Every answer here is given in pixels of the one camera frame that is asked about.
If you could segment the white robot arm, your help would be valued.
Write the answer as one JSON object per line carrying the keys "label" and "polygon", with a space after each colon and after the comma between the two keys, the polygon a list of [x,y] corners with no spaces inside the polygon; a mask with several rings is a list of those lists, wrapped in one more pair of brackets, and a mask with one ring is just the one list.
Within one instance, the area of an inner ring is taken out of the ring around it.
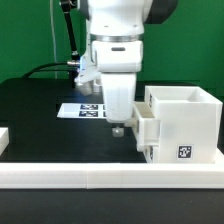
{"label": "white robot arm", "polygon": [[[144,26],[161,24],[178,6],[178,0],[60,0],[72,49],[68,65],[74,82],[89,94],[100,85],[106,119],[116,137],[133,113],[136,74],[142,69]],[[86,19],[86,52],[76,49],[70,12]]]}

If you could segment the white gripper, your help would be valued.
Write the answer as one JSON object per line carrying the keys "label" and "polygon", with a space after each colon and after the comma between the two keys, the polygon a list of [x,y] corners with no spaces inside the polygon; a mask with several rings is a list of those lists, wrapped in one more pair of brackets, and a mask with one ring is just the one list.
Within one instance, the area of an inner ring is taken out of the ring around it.
{"label": "white gripper", "polygon": [[[136,74],[141,70],[143,42],[92,42],[92,60],[101,75],[106,118],[110,123],[125,123],[132,117]],[[124,128],[115,125],[114,137]]]}

